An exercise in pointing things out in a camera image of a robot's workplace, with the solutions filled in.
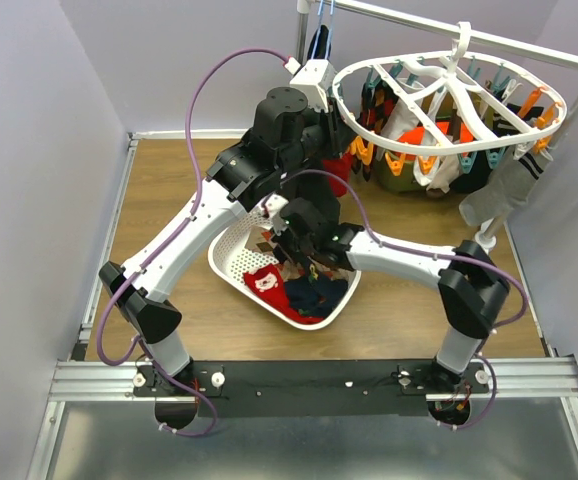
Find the white round clip hanger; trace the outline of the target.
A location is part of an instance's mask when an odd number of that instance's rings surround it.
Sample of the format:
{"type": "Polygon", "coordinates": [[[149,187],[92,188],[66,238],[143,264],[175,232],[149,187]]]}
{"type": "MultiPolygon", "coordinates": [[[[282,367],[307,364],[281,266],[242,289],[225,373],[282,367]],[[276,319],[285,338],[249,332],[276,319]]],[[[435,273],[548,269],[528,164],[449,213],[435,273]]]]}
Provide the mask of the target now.
{"type": "Polygon", "coordinates": [[[345,124],[361,138],[386,151],[423,160],[441,156],[499,151],[505,147],[546,146],[564,125],[568,107],[551,86],[525,68],[493,55],[471,52],[475,33],[468,22],[456,24],[458,37],[449,50],[400,54],[349,65],[333,79],[333,97],[345,124]],[[461,65],[486,63],[509,71],[533,87],[517,112],[498,99],[461,65]],[[424,129],[418,143],[400,140],[383,128],[379,134],[362,126],[346,105],[342,83],[358,70],[375,73],[395,94],[405,115],[424,129]]]}

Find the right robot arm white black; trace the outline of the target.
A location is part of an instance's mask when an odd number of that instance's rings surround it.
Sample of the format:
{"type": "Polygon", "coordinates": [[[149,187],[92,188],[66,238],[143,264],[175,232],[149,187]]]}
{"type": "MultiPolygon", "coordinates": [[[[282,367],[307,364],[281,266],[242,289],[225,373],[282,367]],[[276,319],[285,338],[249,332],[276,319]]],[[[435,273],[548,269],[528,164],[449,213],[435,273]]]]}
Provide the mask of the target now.
{"type": "Polygon", "coordinates": [[[397,240],[330,221],[302,198],[283,200],[269,209],[269,217],[274,241],[294,261],[384,273],[438,291],[449,327],[431,361],[428,382],[443,392],[463,383],[510,291],[509,281],[477,243],[464,241],[452,248],[397,240]]]}

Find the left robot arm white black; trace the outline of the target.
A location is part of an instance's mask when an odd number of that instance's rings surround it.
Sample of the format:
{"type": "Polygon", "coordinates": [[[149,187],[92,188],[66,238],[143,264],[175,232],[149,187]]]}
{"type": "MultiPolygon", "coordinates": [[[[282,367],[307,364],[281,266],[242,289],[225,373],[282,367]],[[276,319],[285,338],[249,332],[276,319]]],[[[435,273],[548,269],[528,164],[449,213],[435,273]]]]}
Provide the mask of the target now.
{"type": "Polygon", "coordinates": [[[290,249],[324,253],[331,244],[340,206],[321,174],[322,162],[343,153],[354,134],[335,101],[322,99],[323,107],[316,108],[303,88],[270,90],[256,107],[252,127],[217,155],[182,210],[133,257],[101,267],[108,306],[135,328],[166,393],[189,387],[192,364],[177,333],[182,315],[169,296],[216,236],[267,196],[281,193],[306,216],[284,236],[290,249]]]}

